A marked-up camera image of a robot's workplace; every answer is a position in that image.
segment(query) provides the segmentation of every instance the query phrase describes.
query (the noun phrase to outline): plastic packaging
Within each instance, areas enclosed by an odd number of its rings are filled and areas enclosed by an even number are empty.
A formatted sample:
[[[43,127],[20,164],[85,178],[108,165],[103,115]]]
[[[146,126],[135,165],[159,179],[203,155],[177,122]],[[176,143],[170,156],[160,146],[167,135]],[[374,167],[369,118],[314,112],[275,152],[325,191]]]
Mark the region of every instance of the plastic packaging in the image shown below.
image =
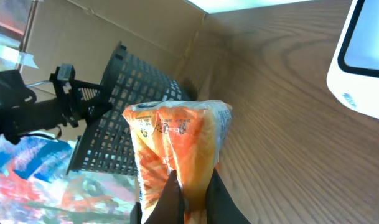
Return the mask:
[[[142,223],[152,213],[172,170],[177,170],[189,223],[205,209],[205,193],[232,107],[217,100],[151,102],[129,106],[123,116],[130,125],[138,167]]]

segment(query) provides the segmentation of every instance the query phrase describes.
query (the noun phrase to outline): orange and white package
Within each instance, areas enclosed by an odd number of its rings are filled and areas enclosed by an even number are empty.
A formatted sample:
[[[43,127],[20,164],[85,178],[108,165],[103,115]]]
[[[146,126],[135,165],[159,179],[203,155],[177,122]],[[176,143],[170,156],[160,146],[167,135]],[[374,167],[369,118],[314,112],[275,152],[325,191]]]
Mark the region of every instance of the orange and white package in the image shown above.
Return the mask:
[[[177,170],[184,195],[185,222],[205,215],[205,193],[232,107],[218,100],[150,102],[127,107],[123,116],[135,151],[142,223],[156,206],[172,170]]]

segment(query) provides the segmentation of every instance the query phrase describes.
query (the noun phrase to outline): snack bag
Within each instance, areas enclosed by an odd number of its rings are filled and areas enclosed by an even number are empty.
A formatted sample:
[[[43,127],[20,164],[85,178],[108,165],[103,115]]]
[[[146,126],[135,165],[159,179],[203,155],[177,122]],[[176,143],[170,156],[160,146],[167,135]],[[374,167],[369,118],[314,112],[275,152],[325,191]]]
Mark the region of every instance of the snack bag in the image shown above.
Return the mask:
[[[185,200],[185,222],[205,216],[205,193],[227,135],[232,107],[222,101],[165,101],[132,105],[123,112],[141,189],[142,223],[152,213],[169,173]]]

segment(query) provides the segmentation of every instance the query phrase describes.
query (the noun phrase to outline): orange bag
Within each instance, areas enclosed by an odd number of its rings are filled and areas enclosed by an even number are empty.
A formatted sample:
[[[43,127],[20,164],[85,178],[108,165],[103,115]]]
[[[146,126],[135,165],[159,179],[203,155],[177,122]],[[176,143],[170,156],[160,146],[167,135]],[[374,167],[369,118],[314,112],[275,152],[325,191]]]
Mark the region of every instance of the orange bag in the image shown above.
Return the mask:
[[[129,106],[123,116],[135,151],[142,222],[152,213],[172,170],[177,170],[185,198],[185,222],[202,216],[231,106],[217,100],[152,102]]]

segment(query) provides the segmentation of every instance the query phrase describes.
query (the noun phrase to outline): black basket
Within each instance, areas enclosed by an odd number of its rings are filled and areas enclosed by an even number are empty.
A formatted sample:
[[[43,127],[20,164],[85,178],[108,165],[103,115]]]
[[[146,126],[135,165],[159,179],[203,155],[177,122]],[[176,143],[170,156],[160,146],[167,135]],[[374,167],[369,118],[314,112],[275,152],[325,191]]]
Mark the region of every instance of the black basket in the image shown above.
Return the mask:
[[[189,97],[175,80],[127,52],[121,42],[106,66],[101,86],[106,89],[100,93],[102,100],[111,102],[113,108],[77,137],[67,173],[84,170],[136,175],[129,125],[122,115],[125,107]]]

